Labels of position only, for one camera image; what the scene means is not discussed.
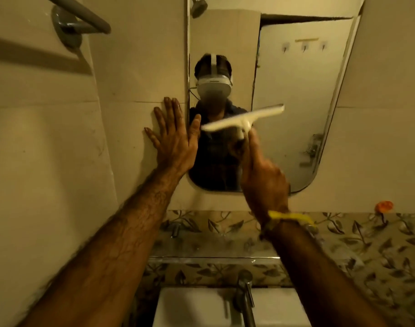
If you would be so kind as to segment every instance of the metal faucet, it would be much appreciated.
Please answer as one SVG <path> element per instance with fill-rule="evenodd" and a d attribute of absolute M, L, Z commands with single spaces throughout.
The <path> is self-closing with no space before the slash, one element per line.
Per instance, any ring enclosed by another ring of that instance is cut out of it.
<path fill-rule="evenodd" d="M 242 269 L 238 274 L 236 294 L 233 305 L 238 312 L 242 313 L 245 327 L 256 327 L 253 316 L 254 301 L 251 295 L 253 275 L 250 271 Z"/>

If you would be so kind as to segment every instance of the white squeegee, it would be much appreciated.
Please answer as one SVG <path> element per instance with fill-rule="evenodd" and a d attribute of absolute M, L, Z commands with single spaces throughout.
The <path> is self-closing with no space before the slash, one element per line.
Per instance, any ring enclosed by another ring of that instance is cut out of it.
<path fill-rule="evenodd" d="M 244 135 L 242 130 L 248 134 L 249 130 L 256 120 L 259 118 L 280 115 L 283 111 L 285 111 L 285 106 L 283 104 L 277 104 L 256 111 L 247 112 L 242 115 L 214 121 L 212 123 L 201 126 L 201 130 L 206 132 L 215 132 L 228 127 L 237 127 L 238 139 L 243 139 Z"/>

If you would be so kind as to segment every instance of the sink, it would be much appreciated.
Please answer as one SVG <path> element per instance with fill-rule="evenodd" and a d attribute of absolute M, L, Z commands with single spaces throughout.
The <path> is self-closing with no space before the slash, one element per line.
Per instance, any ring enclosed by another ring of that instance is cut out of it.
<path fill-rule="evenodd" d="M 243 326 L 233 307 L 236 288 L 163 288 L 153 327 Z M 264 327 L 311 326 L 297 292 L 290 288 L 253 288 L 254 321 Z"/>

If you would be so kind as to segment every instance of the yellow wristband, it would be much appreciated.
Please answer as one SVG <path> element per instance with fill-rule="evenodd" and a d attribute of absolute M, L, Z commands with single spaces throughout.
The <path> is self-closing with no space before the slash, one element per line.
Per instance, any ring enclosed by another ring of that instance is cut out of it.
<path fill-rule="evenodd" d="M 281 213 L 277 211 L 268 211 L 268 216 L 271 219 L 293 219 L 298 221 L 304 221 L 310 225 L 314 225 L 314 221 L 307 215 L 301 213 Z"/>

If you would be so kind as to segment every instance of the mirror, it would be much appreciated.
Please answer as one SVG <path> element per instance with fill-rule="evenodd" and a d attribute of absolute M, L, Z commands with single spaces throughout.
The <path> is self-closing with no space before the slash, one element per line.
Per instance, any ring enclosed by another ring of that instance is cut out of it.
<path fill-rule="evenodd" d="M 201 124 L 285 106 L 254 123 L 265 156 L 293 193 L 316 174 L 341 74 L 352 18 L 265 14 L 258 0 L 203 0 L 189 19 L 189 121 Z M 210 191 L 241 191 L 242 129 L 202 131 L 191 180 Z"/>

